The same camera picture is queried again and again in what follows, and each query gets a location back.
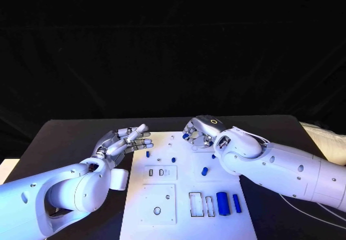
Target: blue battery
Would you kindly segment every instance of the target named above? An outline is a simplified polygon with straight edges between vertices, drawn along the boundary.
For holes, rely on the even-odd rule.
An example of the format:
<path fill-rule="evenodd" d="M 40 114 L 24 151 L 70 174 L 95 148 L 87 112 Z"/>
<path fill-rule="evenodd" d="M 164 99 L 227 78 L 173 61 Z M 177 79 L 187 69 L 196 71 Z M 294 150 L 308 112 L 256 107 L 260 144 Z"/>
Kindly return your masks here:
<path fill-rule="evenodd" d="M 207 174 L 207 167 L 203 167 L 201 175 L 204 176 L 206 174 Z"/>
<path fill-rule="evenodd" d="M 242 209 L 240 209 L 240 204 L 239 204 L 239 199 L 236 194 L 232 195 L 232 200 L 233 200 L 235 210 L 237 213 L 240 213 Z"/>
<path fill-rule="evenodd" d="M 230 215 L 227 194 L 223 191 L 220 191 L 216 193 L 216 198 L 217 198 L 217 214 L 220 216 Z"/>

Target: black table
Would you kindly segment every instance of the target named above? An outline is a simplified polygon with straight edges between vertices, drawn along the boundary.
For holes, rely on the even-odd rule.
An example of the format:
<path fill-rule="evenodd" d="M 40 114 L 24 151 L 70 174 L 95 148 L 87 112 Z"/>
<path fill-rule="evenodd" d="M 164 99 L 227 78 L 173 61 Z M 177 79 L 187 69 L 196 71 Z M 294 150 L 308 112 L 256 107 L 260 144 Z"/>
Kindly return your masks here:
<path fill-rule="evenodd" d="M 227 128 L 236 126 L 262 136 L 271 142 L 298 148 L 321 158 L 324 157 L 292 116 L 222 116 L 217 118 Z M 181 131 L 190 119 L 191 117 L 50 120 L 31 141 L 7 182 L 79 163 L 90 156 L 96 141 L 109 130 L 135 127 L 144 123 L 148 125 L 151 132 Z M 129 171 L 131 164 L 132 153 L 125 155 L 118 168 Z M 284 202 L 276 193 L 252 183 L 243 176 L 240 176 L 240 187 L 259 240 L 346 239 L 346 230 L 299 213 Z M 126 191 L 109 190 L 100 208 L 49 239 L 118 239 L 125 199 Z M 315 203 L 292 198 L 286 199 L 304 212 L 337 225 L 346 226 L 346 222 L 327 213 Z M 334 212 L 344 217 L 343 212 L 337 210 Z"/>

